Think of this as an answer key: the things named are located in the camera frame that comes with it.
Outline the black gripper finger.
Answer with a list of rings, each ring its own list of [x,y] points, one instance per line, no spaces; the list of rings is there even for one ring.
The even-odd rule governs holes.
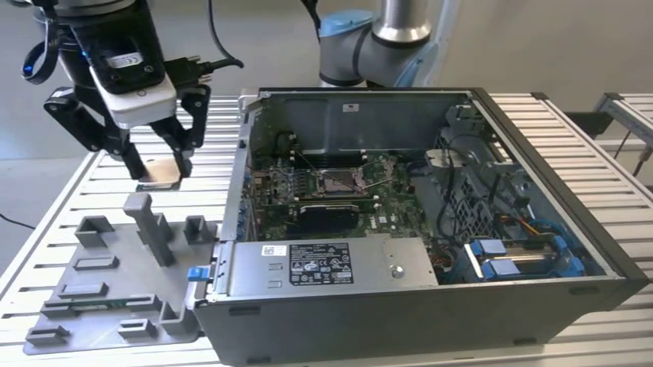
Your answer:
[[[174,164],[181,178],[192,173],[191,156],[196,148],[204,144],[205,124],[208,117],[211,88],[200,84],[185,91],[180,100],[183,110],[192,117],[192,125],[185,129],[176,117],[172,116],[150,123],[150,128],[172,150]]]
[[[94,89],[58,87],[44,102],[44,110],[88,151],[104,150],[121,161],[133,180],[144,176],[144,163],[129,132],[114,124]]]

